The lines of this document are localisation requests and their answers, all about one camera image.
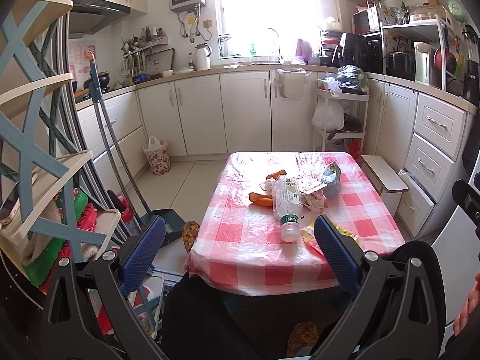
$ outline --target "smartphone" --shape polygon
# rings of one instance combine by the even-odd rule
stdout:
[[[37,173],[32,175],[32,185],[35,180],[37,180]],[[9,225],[13,221],[15,214],[20,208],[19,188],[20,183],[17,182],[0,207],[0,223],[3,226]]]

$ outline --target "green label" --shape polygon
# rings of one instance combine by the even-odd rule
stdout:
[[[287,222],[298,223],[299,218],[296,215],[293,215],[293,214],[285,215],[285,216],[282,216],[280,218],[280,226],[285,225],[285,223],[287,223]]]

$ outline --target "hand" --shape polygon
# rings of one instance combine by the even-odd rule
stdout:
[[[469,292],[460,313],[453,322],[453,332],[455,336],[465,328],[470,316],[477,309],[480,303],[480,271],[475,275],[476,283]]]

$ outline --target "brown shoe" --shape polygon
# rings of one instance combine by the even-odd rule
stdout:
[[[286,348],[287,357],[297,357],[297,352],[303,347],[313,347],[318,341],[318,330],[312,322],[300,322],[290,333]]]
[[[183,245],[185,245],[185,249],[187,253],[190,253],[191,248],[194,246],[195,241],[197,240],[199,230],[200,230],[200,225],[194,221],[187,222],[181,228]]]

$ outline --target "window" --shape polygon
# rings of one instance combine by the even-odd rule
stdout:
[[[231,34],[222,57],[294,56],[297,39],[318,42],[321,10],[318,0],[218,0],[222,34]]]

